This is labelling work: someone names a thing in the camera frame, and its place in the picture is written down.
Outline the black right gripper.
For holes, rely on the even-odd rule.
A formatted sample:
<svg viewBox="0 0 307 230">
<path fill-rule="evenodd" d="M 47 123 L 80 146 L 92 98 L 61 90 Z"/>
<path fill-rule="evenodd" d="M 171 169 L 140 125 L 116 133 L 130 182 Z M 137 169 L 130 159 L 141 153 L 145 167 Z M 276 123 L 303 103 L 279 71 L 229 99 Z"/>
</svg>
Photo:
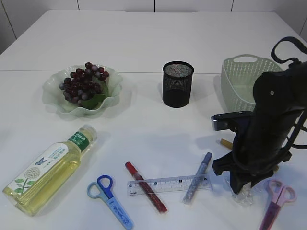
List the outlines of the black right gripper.
<svg viewBox="0 0 307 230">
<path fill-rule="evenodd" d="M 212 165 L 216 175 L 230 172 L 235 194 L 249 182 L 254 187 L 272 177 L 273 167 L 289 158 L 291 143 L 283 143 L 302 117 L 302 74 L 265 72 L 255 81 L 253 96 L 256 105 L 248 127 L 235 132 L 232 151 Z"/>
</svg>

